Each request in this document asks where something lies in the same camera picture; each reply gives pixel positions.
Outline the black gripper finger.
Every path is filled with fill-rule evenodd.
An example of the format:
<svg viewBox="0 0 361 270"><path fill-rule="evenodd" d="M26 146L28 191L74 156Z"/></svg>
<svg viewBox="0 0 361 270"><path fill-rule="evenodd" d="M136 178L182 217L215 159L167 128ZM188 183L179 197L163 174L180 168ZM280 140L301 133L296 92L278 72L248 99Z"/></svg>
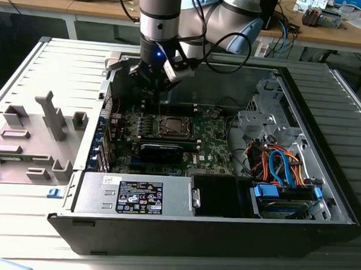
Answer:
<svg viewBox="0 0 361 270"><path fill-rule="evenodd" d="M130 67L129 75L142 90L154 95L160 94L161 68L159 66L139 62Z"/></svg>
<svg viewBox="0 0 361 270"><path fill-rule="evenodd" d="M161 95L164 92L169 92L172 88L176 87L179 82L171 82L169 79L159 79L157 93Z"/></svg>

